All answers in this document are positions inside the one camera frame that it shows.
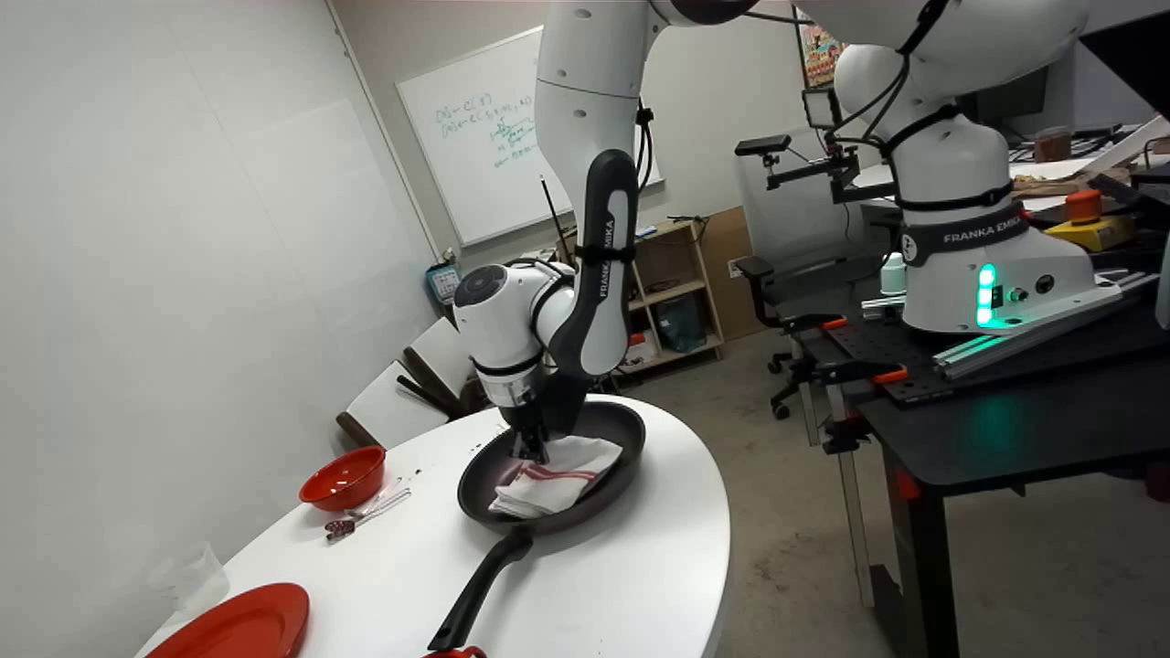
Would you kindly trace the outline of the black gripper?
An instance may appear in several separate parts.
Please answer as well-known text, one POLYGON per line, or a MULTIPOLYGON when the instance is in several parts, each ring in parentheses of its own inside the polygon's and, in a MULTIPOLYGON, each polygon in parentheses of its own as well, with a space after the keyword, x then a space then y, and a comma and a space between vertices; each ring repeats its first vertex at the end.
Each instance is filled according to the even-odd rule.
POLYGON ((522 461, 544 466, 544 447, 578 424, 584 390, 584 379, 556 373, 520 405, 504 408, 509 427, 520 435, 522 461))

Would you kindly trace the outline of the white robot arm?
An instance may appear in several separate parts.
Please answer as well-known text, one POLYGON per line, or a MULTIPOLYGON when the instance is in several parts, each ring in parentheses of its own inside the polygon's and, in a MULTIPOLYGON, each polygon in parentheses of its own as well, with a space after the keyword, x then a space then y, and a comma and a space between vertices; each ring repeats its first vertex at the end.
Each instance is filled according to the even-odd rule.
MULTIPOLYGON (((537 456, 573 427, 584 387, 624 357, 624 281, 638 232, 633 123, 645 61, 673 26, 722 26, 757 0, 550 0, 537 48, 537 145, 578 216, 568 266, 478 266, 454 321, 488 399, 537 456)), ((1003 332, 998 287, 1034 276, 1057 301, 1094 290, 1089 261, 1028 226, 1005 134, 957 99, 1047 70, 1094 0, 793 0, 836 44, 834 95, 892 167, 905 214, 906 305, 919 332, 1003 332)))

